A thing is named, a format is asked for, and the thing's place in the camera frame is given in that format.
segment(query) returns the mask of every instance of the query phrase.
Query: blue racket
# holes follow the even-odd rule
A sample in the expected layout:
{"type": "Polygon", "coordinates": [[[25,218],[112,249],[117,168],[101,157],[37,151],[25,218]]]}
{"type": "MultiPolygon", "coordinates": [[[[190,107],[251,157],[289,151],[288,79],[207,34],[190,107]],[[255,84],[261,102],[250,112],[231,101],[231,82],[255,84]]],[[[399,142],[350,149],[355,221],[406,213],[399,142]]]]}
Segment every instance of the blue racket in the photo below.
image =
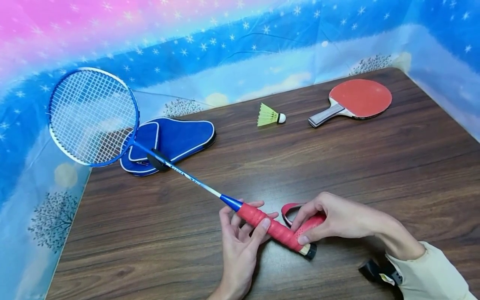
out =
{"type": "MultiPolygon", "coordinates": [[[[136,142],[140,123],[138,104],[132,90],[115,75],[95,68],[79,68],[66,74],[53,89],[48,115],[55,144],[82,165],[107,166],[120,159],[130,147],[139,147],[220,198],[249,224],[257,226],[267,217],[256,207],[215,191],[136,142]]],[[[316,252],[309,244],[299,245],[293,232],[275,220],[268,233],[307,258],[316,252]]]]}

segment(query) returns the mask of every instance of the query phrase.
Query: racket strings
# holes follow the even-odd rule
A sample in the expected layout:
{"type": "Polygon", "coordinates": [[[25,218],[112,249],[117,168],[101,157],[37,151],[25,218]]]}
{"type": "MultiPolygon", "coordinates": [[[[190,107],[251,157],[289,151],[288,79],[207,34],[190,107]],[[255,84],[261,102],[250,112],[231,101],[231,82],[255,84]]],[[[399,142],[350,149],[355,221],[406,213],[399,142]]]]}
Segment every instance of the racket strings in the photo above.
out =
{"type": "Polygon", "coordinates": [[[118,157],[137,123],[128,88],[100,72],[73,73],[57,86],[50,105],[50,128],[57,141],[87,164],[118,157]]]}

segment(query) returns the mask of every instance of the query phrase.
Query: fingernail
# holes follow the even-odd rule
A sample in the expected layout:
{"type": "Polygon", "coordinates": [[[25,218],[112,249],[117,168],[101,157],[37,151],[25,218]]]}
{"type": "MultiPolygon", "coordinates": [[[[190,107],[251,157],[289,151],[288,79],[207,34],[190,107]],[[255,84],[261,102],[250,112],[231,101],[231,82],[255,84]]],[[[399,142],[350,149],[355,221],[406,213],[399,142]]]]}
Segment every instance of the fingernail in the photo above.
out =
{"type": "Polygon", "coordinates": [[[309,242],[308,238],[306,236],[301,236],[299,237],[299,244],[300,245],[305,245],[309,242]]]}
{"type": "Polygon", "coordinates": [[[260,223],[260,225],[263,228],[268,229],[268,227],[270,226],[270,219],[269,218],[263,219],[262,222],[260,223]]]}

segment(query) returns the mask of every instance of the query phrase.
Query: shuttlecock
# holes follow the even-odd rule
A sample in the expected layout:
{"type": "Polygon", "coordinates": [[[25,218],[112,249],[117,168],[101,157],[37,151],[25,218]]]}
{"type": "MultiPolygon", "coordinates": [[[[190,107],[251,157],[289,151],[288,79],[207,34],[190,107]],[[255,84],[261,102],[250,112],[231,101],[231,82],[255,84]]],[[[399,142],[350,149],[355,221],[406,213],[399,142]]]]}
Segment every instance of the shuttlecock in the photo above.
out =
{"type": "Polygon", "coordinates": [[[258,114],[257,126],[264,126],[274,122],[283,123],[287,117],[284,114],[279,114],[265,104],[260,104],[260,113],[258,114]]]}

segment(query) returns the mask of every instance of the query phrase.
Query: sleeve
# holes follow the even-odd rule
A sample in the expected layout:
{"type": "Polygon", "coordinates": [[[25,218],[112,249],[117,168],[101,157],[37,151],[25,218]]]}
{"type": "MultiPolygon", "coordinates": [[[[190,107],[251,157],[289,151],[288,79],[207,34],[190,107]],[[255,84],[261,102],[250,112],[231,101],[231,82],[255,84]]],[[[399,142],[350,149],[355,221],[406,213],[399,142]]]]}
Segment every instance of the sleeve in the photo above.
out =
{"type": "Polygon", "coordinates": [[[425,254],[416,260],[401,261],[386,254],[403,277],[399,285],[405,300],[477,300],[468,284],[444,253],[427,242],[420,242],[425,254]]]}

